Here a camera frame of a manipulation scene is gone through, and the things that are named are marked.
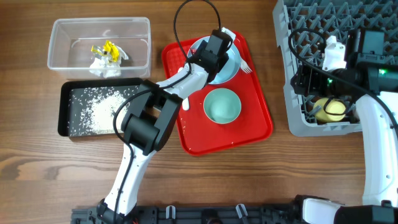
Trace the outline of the mint green bowl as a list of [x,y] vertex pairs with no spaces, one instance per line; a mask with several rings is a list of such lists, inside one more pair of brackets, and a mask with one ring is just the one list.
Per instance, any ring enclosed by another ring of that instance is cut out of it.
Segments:
[[205,96],[203,110],[212,122],[228,124],[239,117],[242,103],[234,91],[227,88],[217,88]]

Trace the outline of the yellow snack wrapper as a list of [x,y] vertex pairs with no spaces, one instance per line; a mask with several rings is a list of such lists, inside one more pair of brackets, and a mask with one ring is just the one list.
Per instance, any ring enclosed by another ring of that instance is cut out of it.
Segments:
[[110,40],[106,40],[102,47],[93,45],[91,52],[98,59],[106,59],[109,62],[117,62],[119,60],[119,49]]

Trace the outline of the white napkin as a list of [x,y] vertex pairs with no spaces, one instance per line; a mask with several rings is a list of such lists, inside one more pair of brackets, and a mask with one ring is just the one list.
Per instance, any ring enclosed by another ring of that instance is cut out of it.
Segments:
[[116,78],[121,76],[121,62],[122,60],[129,59],[129,56],[125,51],[119,49],[119,60],[117,62],[109,62],[106,59],[98,59],[94,56],[94,62],[90,65],[90,73],[103,78]]

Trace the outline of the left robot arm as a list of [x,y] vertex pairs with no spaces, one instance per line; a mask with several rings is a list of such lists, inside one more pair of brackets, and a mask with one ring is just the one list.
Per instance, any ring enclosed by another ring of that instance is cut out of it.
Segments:
[[165,81],[144,81],[139,92],[121,104],[126,109],[116,135],[124,144],[123,159],[110,193],[97,206],[104,223],[131,223],[132,211],[147,166],[168,141],[182,102],[212,82],[227,63],[226,53],[195,52]]

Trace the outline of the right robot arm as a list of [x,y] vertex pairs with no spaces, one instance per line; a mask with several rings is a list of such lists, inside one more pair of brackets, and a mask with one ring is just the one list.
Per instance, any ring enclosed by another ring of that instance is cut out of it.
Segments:
[[306,198],[306,223],[397,223],[397,67],[361,62],[354,68],[326,72],[299,66],[291,79],[298,94],[350,96],[363,132],[366,166],[363,203],[346,206]]

